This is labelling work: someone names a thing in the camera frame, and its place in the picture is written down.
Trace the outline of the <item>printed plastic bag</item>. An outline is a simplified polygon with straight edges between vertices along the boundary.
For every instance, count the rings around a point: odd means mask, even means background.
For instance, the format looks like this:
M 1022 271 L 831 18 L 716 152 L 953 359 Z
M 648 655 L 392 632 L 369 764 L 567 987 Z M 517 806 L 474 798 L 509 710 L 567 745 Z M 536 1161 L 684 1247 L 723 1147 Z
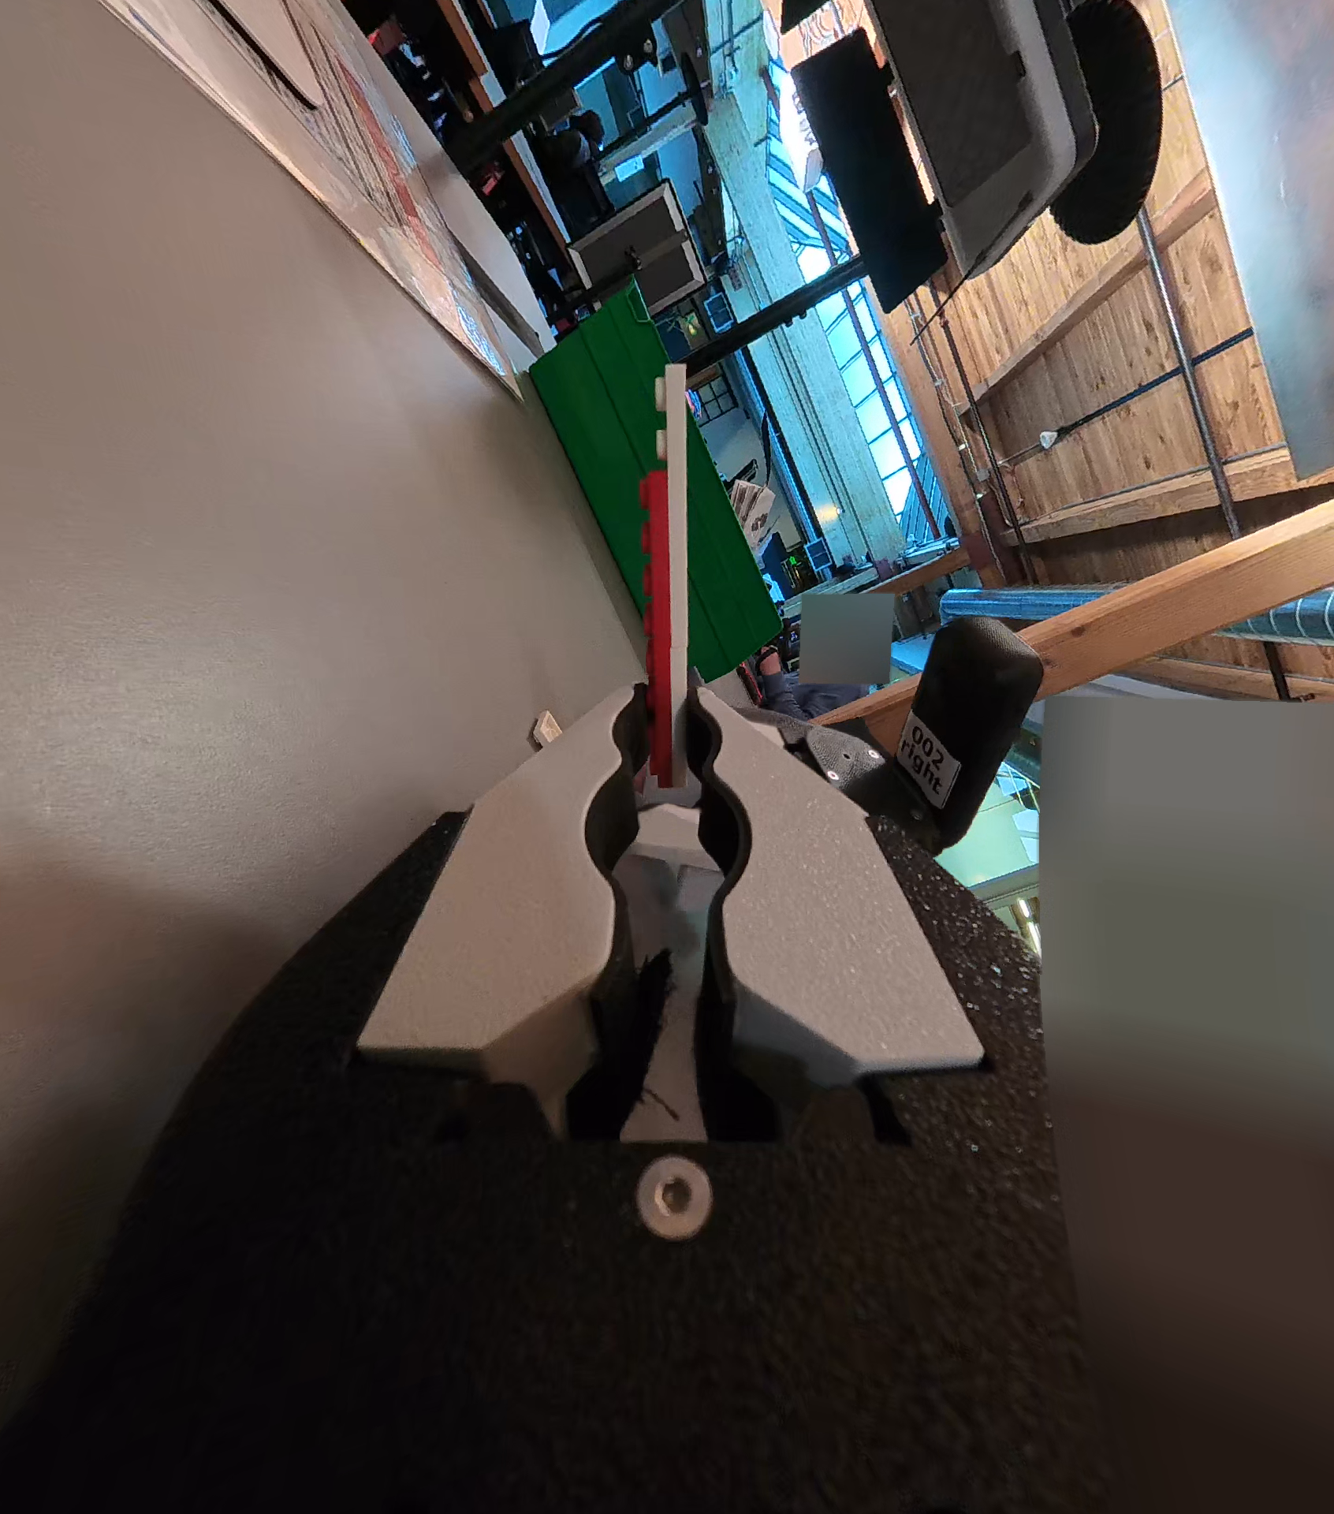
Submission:
M 419 124 L 337 4 L 107 2 L 261 148 L 466 357 L 520 395 L 530 346 L 503 285 L 450 226 Z

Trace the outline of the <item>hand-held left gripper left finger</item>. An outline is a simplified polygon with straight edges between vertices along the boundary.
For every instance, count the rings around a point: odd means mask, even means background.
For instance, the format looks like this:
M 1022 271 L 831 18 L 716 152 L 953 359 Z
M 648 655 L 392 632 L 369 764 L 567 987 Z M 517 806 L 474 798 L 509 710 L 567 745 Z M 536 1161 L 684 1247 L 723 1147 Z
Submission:
M 602 699 L 485 792 L 357 1040 L 377 1062 L 528 1089 L 554 1134 L 633 1013 L 616 868 L 638 836 L 645 688 Z

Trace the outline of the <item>green plastic bin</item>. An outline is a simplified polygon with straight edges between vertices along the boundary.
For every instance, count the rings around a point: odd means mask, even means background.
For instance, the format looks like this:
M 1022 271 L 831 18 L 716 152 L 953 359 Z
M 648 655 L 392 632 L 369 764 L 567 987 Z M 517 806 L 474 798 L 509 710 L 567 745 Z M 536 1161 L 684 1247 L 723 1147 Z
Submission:
M 657 468 L 656 387 L 669 354 L 635 284 L 530 370 L 635 608 L 643 610 L 641 480 Z M 688 661 L 712 683 L 780 631 L 745 530 L 696 421 L 686 437 Z

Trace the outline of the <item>black metal pole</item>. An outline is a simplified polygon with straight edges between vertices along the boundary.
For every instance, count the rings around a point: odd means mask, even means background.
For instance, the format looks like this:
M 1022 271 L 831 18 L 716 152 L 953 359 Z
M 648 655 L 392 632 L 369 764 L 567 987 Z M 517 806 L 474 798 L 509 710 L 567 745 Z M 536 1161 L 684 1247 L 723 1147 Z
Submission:
M 848 287 L 861 284 L 864 277 L 866 258 L 863 255 L 853 255 L 834 263 L 813 282 L 775 300 L 770 306 L 748 319 L 737 320 L 729 330 L 716 333 L 705 346 L 694 349 L 684 365 L 686 378 L 696 382 L 700 374 L 713 370 L 729 355 L 748 349 L 754 341 L 770 335 L 770 331 L 782 330 L 804 319 L 825 300 L 839 296 Z

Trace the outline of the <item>grey panel device with black disc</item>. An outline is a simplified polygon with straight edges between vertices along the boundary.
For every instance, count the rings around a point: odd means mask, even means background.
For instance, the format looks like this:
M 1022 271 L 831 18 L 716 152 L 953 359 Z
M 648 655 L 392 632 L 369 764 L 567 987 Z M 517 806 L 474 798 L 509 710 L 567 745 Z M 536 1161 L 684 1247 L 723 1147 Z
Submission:
M 883 314 L 993 268 L 1039 218 L 1122 236 L 1157 172 L 1164 91 L 1129 2 L 882 2 L 790 69 Z

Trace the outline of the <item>rectangular sheet metal duct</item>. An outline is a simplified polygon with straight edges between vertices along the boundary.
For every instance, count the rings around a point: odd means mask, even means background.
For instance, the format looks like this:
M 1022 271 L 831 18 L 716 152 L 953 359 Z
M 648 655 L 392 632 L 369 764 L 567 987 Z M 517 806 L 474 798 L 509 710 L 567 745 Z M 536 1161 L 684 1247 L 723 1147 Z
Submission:
M 1334 476 L 1334 2 L 1168 16 L 1291 464 Z

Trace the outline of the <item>spiral metal duct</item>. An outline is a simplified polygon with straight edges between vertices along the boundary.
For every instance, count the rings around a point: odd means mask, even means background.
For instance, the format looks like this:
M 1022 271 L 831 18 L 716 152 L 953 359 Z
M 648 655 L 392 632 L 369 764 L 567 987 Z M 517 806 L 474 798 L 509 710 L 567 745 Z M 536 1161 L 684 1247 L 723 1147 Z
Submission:
M 1062 616 L 1068 631 L 1087 629 L 1086 640 L 1062 636 L 1057 648 L 1094 672 L 1127 672 L 1189 640 L 1221 637 L 1277 647 L 1334 650 L 1334 585 L 1283 602 L 1253 593 L 1215 597 L 1211 591 L 1151 594 L 1151 585 L 1046 585 L 961 588 L 942 594 L 941 621 L 990 618 L 1011 626 L 1041 628 Z

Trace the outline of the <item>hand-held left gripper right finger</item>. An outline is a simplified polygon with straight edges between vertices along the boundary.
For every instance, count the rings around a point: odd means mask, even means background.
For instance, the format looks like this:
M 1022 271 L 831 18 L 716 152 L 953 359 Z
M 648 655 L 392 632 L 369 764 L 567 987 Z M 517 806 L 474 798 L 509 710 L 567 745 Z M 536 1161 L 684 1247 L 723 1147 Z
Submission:
M 984 1048 L 868 815 L 716 694 L 683 707 L 723 874 L 708 967 L 727 1062 L 761 1088 L 974 1070 Z

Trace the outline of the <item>red and white lego plate assembly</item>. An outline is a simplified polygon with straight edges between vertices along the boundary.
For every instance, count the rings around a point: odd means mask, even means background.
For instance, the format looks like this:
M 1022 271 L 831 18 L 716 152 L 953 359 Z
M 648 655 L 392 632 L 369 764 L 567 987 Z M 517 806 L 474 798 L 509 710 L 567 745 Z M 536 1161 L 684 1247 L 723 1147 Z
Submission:
M 649 788 L 664 803 L 688 784 L 689 651 L 686 370 L 667 363 L 656 381 L 656 465 L 640 484 L 643 624 L 646 632 Z

